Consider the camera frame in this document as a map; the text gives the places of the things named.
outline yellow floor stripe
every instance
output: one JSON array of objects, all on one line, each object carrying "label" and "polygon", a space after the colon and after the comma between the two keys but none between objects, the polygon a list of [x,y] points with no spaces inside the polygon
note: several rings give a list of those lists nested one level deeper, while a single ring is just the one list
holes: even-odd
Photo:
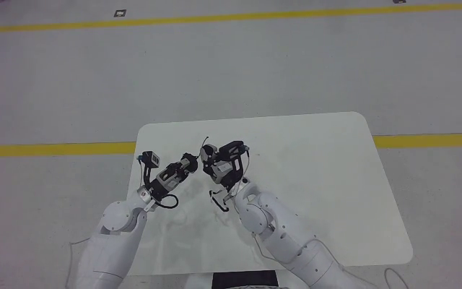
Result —
[{"label": "yellow floor stripe", "polygon": [[[374,136],[378,149],[462,147],[462,134],[418,134]],[[135,142],[95,142],[82,144],[16,144],[0,145],[0,157],[53,155],[128,155]]]},{"label": "yellow floor stripe", "polygon": [[135,142],[86,144],[18,144],[0,146],[0,157],[133,154]]},{"label": "yellow floor stripe", "polygon": [[310,18],[310,17],[335,17],[352,16],[365,14],[390,14],[390,13],[409,13],[409,12],[431,12],[462,10],[462,4],[428,4],[428,5],[398,5],[390,7],[370,7],[370,8],[347,8],[347,9],[325,9],[292,12],[264,12],[248,14],[229,14],[229,15],[209,15],[175,18],[151,18],[137,20],[113,20],[102,22],[78,22],[78,23],[53,23],[53,24],[32,24],[16,26],[0,26],[0,32],[13,31],[37,31],[37,30],[68,30],[85,28],[103,27],[127,27],[142,25],[166,25],[180,23],[200,23],[200,22],[219,22],[219,21],[240,21],[240,20],[267,20],[278,18]]},{"label": "yellow floor stripe", "polygon": [[462,147],[462,134],[374,136],[374,142],[378,149]]}]

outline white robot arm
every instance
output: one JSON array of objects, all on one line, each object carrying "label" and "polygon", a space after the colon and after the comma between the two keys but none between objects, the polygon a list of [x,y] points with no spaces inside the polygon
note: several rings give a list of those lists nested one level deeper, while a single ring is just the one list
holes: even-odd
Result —
[{"label": "white robot arm", "polygon": [[[178,205],[178,199],[168,193],[197,170],[196,159],[186,153],[179,162],[169,164],[150,181],[150,171],[159,167],[159,158],[153,152],[144,152],[139,157],[140,165],[141,162],[145,164],[144,186],[126,201],[106,207],[80,259],[77,289],[115,289],[122,283],[135,258],[147,213],[158,207],[171,209]],[[165,197],[174,197],[177,204],[172,207],[161,204]]]},{"label": "white robot arm", "polygon": [[273,194],[261,191],[243,177],[241,155],[249,156],[249,148],[234,141],[219,150],[206,144],[201,148],[203,171],[216,184],[226,188],[228,195],[223,207],[210,192],[215,204],[227,212],[226,201],[232,199],[244,227],[258,236],[274,260],[299,277],[312,289],[365,289],[371,284],[343,270],[316,235],[310,232],[299,217],[286,208]]},{"label": "white robot arm", "polygon": [[371,288],[371,284],[344,271],[316,235],[277,197],[262,192],[248,178],[239,185],[235,206],[241,223],[260,238],[276,261],[310,288]]}]

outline white tabletop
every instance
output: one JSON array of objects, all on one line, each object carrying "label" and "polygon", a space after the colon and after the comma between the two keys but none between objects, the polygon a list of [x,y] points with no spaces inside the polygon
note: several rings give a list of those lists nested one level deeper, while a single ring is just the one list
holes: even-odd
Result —
[{"label": "white tabletop", "polygon": [[[246,175],[305,218],[343,265],[403,264],[412,258],[372,136],[358,113],[147,124],[139,130],[135,156],[152,150],[164,168],[184,152],[198,154],[206,136],[217,147],[243,140],[250,148]],[[175,189],[177,208],[149,213],[129,274],[282,269],[260,256],[233,208],[223,213],[211,203],[209,190],[219,186],[201,169],[199,164]],[[139,180],[134,159],[129,194]]]}]

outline floor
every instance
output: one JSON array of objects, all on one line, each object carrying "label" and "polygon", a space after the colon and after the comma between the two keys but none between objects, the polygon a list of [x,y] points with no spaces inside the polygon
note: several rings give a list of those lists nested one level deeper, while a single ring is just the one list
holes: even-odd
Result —
[{"label": "floor", "polygon": [[[0,1],[0,145],[133,142],[148,123],[338,111],[360,112],[374,135],[461,133],[462,11],[457,9],[34,29],[50,23],[396,5],[391,0]],[[126,17],[114,19],[117,9],[127,9]],[[414,247],[414,258],[393,268],[410,288],[460,287],[462,147],[379,154]],[[104,208],[125,198],[132,157],[0,158],[0,288],[62,288],[68,243],[86,238]],[[74,265],[82,247],[76,246]],[[384,268],[350,270],[384,288]],[[121,287],[182,288],[185,281],[186,276],[131,276]]]}]

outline black cable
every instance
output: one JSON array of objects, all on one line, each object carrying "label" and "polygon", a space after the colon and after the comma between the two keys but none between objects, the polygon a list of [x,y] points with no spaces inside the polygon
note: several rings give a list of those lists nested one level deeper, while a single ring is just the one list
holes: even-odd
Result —
[{"label": "black cable", "polygon": [[178,204],[180,203],[180,202],[178,201],[178,198],[177,198],[176,195],[174,195],[174,194],[166,194],[162,199],[165,199],[166,197],[173,197],[173,199],[176,200],[176,204],[174,204],[173,206],[166,206],[166,205],[161,204],[161,203],[159,203],[159,202],[155,202],[155,204],[156,204],[157,206],[159,206],[159,207],[163,207],[164,209],[175,209],[175,208],[178,206]]}]

